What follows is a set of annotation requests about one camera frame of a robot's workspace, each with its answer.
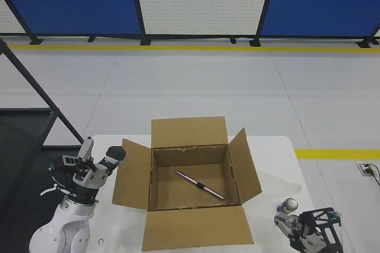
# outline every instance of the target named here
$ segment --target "cylindrical object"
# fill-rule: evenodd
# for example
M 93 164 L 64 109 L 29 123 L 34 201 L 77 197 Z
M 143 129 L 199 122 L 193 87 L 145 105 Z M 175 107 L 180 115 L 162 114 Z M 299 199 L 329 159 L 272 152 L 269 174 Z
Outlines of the cylindrical object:
M 281 204 L 277 206 L 277 212 L 289 214 L 297 210 L 297 208 L 297 201 L 292 198 L 287 198 L 285 201 L 283 201 Z
M 189 182 L 195 184 L 198 188 L 202 189 L 202 190 L 205 190 L 206 192 L 209 192 L 211 193 L 212 195 L 216 196 L 217 198 L 219 198 L 220 200 L 223 200 L 224 199 L 224 196 L 221 196 L 220 194 L 214 192 L 213 190 L 211 190 L 210 188 L 206 187 L 205 185 L 203 185 L 202 183 L 200 182 L 197 182 L 196 180 L 192 179 L 191 177 L 189 176 L 186 176 L 185 174 L 181 173 L 180 171 L 176 171 L 176 173 L 182 177 L 184 177 L 185 179 L 187 179 Z

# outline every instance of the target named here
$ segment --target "floor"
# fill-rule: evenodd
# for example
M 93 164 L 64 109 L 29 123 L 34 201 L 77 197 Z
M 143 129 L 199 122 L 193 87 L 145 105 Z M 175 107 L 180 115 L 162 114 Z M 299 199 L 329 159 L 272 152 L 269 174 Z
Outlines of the floor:
M 229 135 L 245 127 L 248 135 L 287 136 L 295 148 L 380 149 L 380 54 L 15 54 L 85 137 L 147 135 L 153 118 L 225 116 Z M 44 106 L 11 63 L 0 57 L 0 108 Z M 46 143 L 77 141 L 56 122 Z M 342 214 L 345 252 L 380 252 L 380 190 L 375 181 L 362 177 L 355 161 L 299 162 L 314 206 L 332 206 Z M 369 162 L 380 169 L 380 161 Z

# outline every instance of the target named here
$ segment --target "metal bracket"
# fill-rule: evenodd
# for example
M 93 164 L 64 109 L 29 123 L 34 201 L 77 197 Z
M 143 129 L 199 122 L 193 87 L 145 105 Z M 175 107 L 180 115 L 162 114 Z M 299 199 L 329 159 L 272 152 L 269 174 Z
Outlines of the metal bracket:
M 249 44 L 251 47 L 260 47 L 260 41 L 259 39 L 249 40 Z

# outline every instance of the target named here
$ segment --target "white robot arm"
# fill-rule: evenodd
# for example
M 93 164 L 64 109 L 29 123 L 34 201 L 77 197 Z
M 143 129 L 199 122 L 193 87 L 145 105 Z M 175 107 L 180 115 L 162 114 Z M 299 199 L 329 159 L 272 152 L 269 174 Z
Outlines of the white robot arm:
M 122 147 L 110 147 L 99 163 L 93 164 L 91 150 L 93 139 L 88 137 L 80 148 L 78 157 L 61 156 L 49 168 L 62 171 L 66 182 L 54 176 L 54 188 L 66 195 L 56 208 L 52 220 L 39 228 L 31 238 L 30 253 L 84 253 L 90 239 L 89 219 L 94 215 L 95 199 L 113 170 L 125 159 Z

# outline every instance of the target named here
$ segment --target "open cardboard box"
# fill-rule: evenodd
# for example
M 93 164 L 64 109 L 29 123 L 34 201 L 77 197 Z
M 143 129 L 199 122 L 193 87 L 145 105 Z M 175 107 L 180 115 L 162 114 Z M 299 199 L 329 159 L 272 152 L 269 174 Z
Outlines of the open cardboard box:
M 242 204 L 262 189 L 245 129 L 228 144 L 224 117 L 153 120 L 151 148 L 122 146 L 113 203 L 148 210 L 142 251 L 253 244 Z

